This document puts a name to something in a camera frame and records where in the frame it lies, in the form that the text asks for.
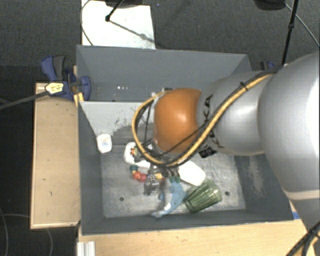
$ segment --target bin floor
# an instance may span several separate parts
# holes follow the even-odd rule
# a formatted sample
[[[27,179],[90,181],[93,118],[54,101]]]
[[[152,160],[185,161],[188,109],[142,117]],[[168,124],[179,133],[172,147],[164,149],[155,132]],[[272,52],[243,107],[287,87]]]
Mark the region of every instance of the bin floor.
[[[134,180],[129,164],[124,161],[124,146],[114,146],[112,152],[101,155],[101,176],[103,211],[106,218],[149,215],[161,201],[158,199],[160,188],[150,196],[143,195],[144,184]],[[202,168],[207,179],[212,179],[220,188],[222,201],[204,211],[239,210],[245,208],[238,170],[233,156],[217,153],[205,159],[195,155],[192,161]],[[183,190],[189,192],[194,187],[181,181]],[[188,213],[183,203],[172,214]]]

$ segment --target white plastic piece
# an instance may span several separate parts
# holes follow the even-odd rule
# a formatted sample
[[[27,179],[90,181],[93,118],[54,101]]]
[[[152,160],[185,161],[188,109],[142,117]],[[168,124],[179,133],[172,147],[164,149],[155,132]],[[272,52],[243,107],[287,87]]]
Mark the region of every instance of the white plastic piece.
[[[171,203],[169,202],[163,209],[168,211],[171,208]]]
[[[205,178],[206,173],[192,161],[187,161],[179,167],[180,179],[194,186],[200,186]]]
[[[96,143],[99,151],[104,154],[110,152],[112,149],[112,140],[110,134],[100,134],[96,137]]]
[[[96,256],[96,243],[94,241],[78,242],[76,248],[77,256]]]
[[[150,163],[147,162],[146,160],[135,162],[134,157],[130,154],[131,149],[134,148],[135,146],[136,146],[135,142],[129,142],[125,146],[125,150],[123,154],[124,161],[130,165],[137,165],[138,167],[141,167],[141,168],[150,168]]]

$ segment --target red object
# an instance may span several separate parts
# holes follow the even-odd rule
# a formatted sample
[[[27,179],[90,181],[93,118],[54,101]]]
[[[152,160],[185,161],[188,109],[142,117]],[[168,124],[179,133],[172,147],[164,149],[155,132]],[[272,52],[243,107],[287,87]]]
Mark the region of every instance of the red object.
[[[144,173],[141,173],[141,175],[140,175],[140,181],[141,181],[141,182],[145,182],[145,181],[146,181],[146,178],[147,178],[147,175],[144,174]]]
[[[132,176],[133,176],[133,178],[135,180],[139,180],[140,177],[141,177],[141,172],[140,171],[136,171]]]

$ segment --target dark gray carpet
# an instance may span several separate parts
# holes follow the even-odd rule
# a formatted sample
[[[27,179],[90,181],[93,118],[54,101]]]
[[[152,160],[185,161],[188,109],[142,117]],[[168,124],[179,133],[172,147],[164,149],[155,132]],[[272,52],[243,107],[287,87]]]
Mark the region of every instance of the dark gray carpet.
[[[248,54],[254,69],[269,60],[280,64],[290,12],[262,11],[253,0],[144,0],[151,4],[157,48]],[[40,60],[65,55],[76,63],[81,42],[80,0],[0,0],[0,99],[33,94],[46,77]],[[300,1],[297,14],[319,40],[320,1]],[[317,50],[296,21],[287,60]],[[0,112],[0,207],[5,214],[30,212],[33,103]],[[10,256],[48,255],[45,232],[28,231],[28,221],[8,217]],[[5,252],[0,220],[0,255]],[[74,228],[52,230],[55,256],[75,254]]]

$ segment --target yellow cable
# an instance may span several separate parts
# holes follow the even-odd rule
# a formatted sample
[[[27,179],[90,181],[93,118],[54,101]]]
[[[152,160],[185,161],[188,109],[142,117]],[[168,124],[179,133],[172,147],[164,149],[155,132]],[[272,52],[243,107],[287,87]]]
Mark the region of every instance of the yellow cable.
[[[133,139],[135,141],[135,144],[136,146],[139,148],[139,150],[141,151],[141,153],[147,158],[149,159],[150,161],[153,161],[157,164],[164,164],[165,162],[163,161],[159,161],[158,159],[155,159],[153,158],[151,155],[149,155],[147,153],[147,151],[145,150],[145,148],[142,146],[142,144],[140,143],[139,139],[138,139],[138,135],[137,135],[137,131],[136,131],[136,119],[137,119],[137,116],[139,114],[139,112],[146,106],[148,105],[150,102],[152,102],[153,100],[155,100],[157,97],[160,97],[161,95],[163,94],[166,94],[168,91],[161,91],[161,92],[158,92],[156,95],[154,95],[153,97],[147,99],[144,103],[142,103],[138,108],[137,110],[135,111],[134,115],[133,115],[133,118],[132,118],[132,123],[131,123],[131,126],[132,126],[132,134],[133,134]]]
[[[197,148],[201,145],[201,143],[206,139],[207,135],[210,133],[210,131],[213,129],[213,127],[215,126],[215,124],[217,123],[217,121],[220,119],[220,117],[223,115],[223,113],[227,110],[227,108],[236,101],[236,99],[238,99],[241,95],[243,95],[247,90],[251,89],[252,87],[256,86],[257,84],[259,84],[261,81],[263,81],[264,79],[266,79],[268,76],[270,76],[270,74],[262,76],[252,82],[250,82],[246,87],[240,89],[236,94],[234,94],[231,98],[229,98],[218,110],[218,112],[216,113],[216,115],[213,117],[213,119],[210,121],[210,124],[207,126],[207,128],[203,131],[203,133],[201,134],[201,136],[198,138],[198,140],[194,143],[194,145],[182,156],[180,157],[178,160],[176,160],[175,162],[169,164],[168,166],[174,166],[176,164],[179,164],[180,162],[182,162],[183,160],[185,160],[186,158],[188,158],[189,156],[191,156],[196,150]]]
[[[213,127],[215,126],[215,124],[217,123],[217,121],[219,120],[219,118],[223,115],[223,113],[228,109],[228,107],[235,102],[241,95],[243,95],[246,91],[248,91],[249,89],[253,88],[254,86],[256,86],[257,84],[259,84],[261,81],[263,81],[264,79],[266,79],[268,76],[270,76],[270,74],[267,74],[265,76],[259,77],[256,80],[248,83],[245,87],[241,88],[237,93],[235,93],[232,97],[230,97],[221,107],[220,109],[217,111],[216,115],[213,117],[213,119],[210,121],[209,125],[207,126],[207,128],[203,131],[203,133],[201,134],[201,136],[197,139],[197,141],[194,143],[194,145],[183,155],[181,156],[178,160],[176,160],[175,162],[171,163],[168,165],[168,167],[172,167],[175,166],[176,164],[179,164],[181,162],[183,162],[186,158],[188,158],[189,156],[191,156],[196,150],[197,148],[202,144],[202,142],[206,139],[207,135],[210,133],[210,131],[213,129]],[[144,103],[142,103],[142,105],[140,105],[138,107],[138,109],[136,110],[136,112],[134,113],[133,119],[132,119],[132,134],[133,134],[133,138],[134,141],[137,145],[137,147],[139,148],[139,150],[141,151],[141,153],[145,156],[145,158],[147,158],[148,160],[157,163],[157,164],[165,164],[164,161],[160,161],[154,157],[152,157],[150,154],[147,153],[147,151],[144,149],[144,147],[142,146],[142,144],[140,143],[138,136],[137,136],[137,131],[136,131],[136,119],[137,116],[140,112],[141,109],[143,109],[148,103],[150,103],[151,101],[153,101],[155,98],[165,94],[166,91],[162,91],[157,93],[155,96],[149,98],[148,100],[146,100]]]

